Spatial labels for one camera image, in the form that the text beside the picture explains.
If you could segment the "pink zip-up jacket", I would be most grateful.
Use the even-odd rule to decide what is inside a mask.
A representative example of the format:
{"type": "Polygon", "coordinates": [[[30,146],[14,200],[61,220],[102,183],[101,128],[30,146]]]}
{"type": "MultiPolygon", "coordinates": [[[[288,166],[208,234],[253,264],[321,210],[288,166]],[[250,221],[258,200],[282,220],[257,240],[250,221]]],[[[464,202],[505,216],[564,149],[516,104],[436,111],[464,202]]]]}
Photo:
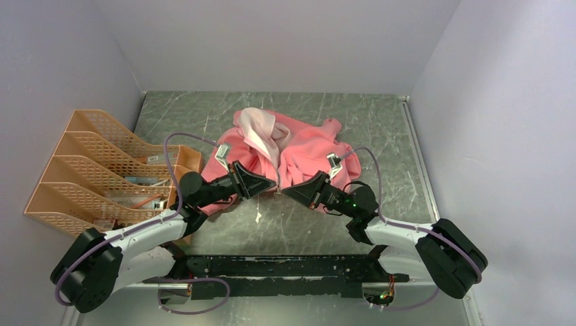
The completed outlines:
{"type": "Polygon", "coordinates": [[[348,143],[336,139],[342,125],[335,118],[313,126],[248,107],[234,114],[233,124],[218,140],[231,147],[228,162],[239,161],[252,173],[275,181],[277,190],[305,182],[319,170],[329,172],[327,157],[331,153],[342,159],[342,170],[333,178],[333,185],[343,188],[361,176],[358,155],[348,143]]]}

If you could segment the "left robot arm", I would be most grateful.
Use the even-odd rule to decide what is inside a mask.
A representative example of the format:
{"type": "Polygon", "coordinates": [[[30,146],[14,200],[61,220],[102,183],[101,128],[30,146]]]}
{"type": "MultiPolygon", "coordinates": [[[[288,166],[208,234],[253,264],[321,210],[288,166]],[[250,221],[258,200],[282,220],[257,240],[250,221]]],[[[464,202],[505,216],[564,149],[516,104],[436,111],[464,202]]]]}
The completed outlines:
{"type": "Polygon", "coordinates": [[[56,301],[90,312],[112,293],[142,280],[183,280],[188,263],[168,243],[198,231],[208,218],[204,207],[233,197],[250,199],[276,187],[276,181],[238,161],[225,171],[212,181],[197,172],[185,173],[176,183],[177,201],[151,219],[106,232],[84,230],[50,275],[56,301]]]}

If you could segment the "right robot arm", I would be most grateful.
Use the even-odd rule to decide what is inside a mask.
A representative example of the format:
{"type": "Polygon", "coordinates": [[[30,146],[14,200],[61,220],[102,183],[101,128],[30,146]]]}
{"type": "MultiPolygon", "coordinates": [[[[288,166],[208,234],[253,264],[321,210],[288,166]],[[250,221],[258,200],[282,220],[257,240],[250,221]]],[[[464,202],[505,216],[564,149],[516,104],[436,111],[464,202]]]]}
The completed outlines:
{"type": "Polygon", "coordinates": [[[362,181],[338,188],[327,173],[319,171],[312,179],[283,189],[282,194],[310,210],[322,208],[349,217],[346,229],[354,241],[382,246],[383,252],[366,264],[372,280],[403,274],[431,280],[446,295],[461,299],[481,282],[488,267],[485,254],[448,219],[424,224],[383,221],[374,191],[362,181]]]}

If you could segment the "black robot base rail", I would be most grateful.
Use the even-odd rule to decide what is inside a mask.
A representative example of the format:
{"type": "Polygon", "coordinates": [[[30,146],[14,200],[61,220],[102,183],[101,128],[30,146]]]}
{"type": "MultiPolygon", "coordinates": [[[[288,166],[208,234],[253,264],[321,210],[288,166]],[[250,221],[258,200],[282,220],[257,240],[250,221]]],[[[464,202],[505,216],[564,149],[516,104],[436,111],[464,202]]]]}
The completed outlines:
{"type": "Polygon", "coordinates": [[[188,255],[176,260],[165,279],[197,280],[192,300],[217,297],[339,295],[362,298],[363,286],[406,283],[406,274],[389,274],[375,253],[352,255],[188,255]]]}

